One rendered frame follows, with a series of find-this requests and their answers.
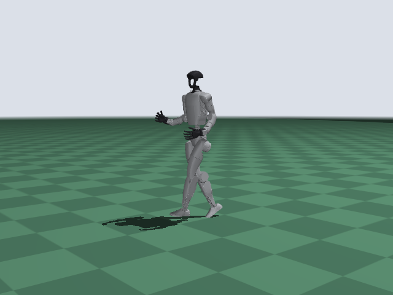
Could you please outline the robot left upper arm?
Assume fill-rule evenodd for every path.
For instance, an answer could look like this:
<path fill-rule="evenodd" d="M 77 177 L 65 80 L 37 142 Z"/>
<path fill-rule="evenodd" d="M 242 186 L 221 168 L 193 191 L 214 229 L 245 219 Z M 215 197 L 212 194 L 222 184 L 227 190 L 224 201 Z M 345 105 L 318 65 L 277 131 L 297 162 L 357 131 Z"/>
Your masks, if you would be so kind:
<path fill-rule="evenodd" d="M 207 120 L 211 120 L 212 119 L 212 115 L 215 114 L 215 110 L 214 110 L 214 106 L 212 103 L 212 96 L 210 93 L 201 93 L 199 95 L 201 101 L 205 104 L 206 109 L 209 113 L 209 115 L 207 116 Z"/>

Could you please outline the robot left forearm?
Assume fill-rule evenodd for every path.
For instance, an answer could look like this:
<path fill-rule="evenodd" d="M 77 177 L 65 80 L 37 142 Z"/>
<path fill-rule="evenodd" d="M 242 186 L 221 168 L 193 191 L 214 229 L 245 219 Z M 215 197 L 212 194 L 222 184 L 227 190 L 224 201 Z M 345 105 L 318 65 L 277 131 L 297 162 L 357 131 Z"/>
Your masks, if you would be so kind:
<path fill-rule="evenodd" d="M 215 114 L 212 115 L 212 119 L 208 120 L 206 125 L 204 126 L 205 130 L 203 130 L 203 135 L 207 135 L 211 128 L 214 126 L 215 122 L 216 122 L 217 116 Z"/>

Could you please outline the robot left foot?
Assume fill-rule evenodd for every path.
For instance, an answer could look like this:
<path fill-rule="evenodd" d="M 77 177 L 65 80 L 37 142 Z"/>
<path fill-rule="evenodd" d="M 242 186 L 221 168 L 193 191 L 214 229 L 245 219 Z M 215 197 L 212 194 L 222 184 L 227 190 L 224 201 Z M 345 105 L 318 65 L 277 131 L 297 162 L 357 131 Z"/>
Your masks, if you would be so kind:
<path fill-rule="evenodd" d="M 170 215 L 174 217 L 190 216 L 190 211 L 188 209 L 187 211 L 183 211 L 182 209 L 179 209 L 177 211 L 171 212 Z"/>

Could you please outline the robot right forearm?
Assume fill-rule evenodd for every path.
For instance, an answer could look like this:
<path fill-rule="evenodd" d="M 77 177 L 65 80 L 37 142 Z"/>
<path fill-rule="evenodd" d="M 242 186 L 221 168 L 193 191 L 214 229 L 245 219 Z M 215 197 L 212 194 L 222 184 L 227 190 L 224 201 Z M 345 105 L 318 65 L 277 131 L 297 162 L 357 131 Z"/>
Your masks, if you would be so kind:
<path fill-rule="evenodd" d="M 180 117 L 177 117 L 177 118 L 175 118 L 175 119 L 168 119 L 167 120 L 167 124 L 169 124 L 169 125 L 171 125 L 171 126 L 174 126 L 174 125 L 180 125 L 180 124 L 182 124 L 182 118 L 181 118 L 181 116 Z"/>

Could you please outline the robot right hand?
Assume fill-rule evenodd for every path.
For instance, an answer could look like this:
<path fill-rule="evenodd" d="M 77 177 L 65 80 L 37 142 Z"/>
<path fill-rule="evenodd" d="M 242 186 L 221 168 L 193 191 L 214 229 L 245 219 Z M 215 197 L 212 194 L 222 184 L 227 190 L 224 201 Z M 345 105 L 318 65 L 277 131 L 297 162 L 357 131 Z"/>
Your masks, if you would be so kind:
<path fill-rule="evenodd" d="M 162 113 L 162 111 L 160 111 L 161 112 L 161 114 L 159 114 L 159 112 L 157 113 L 158 115 L 156 115 L 156 119 L 158 119 L 158 120 L 155 120 L 156 122 L 163 122 L 164 124 L 167 124 L 167 120 L 169 119 L 168 117 L 165 117 L 164 115 L 163 115 L 163 113 Z M 157 118 L 158 117 L 158 118 Z M 168 125 L 168 124 L 167 124 Z"/>

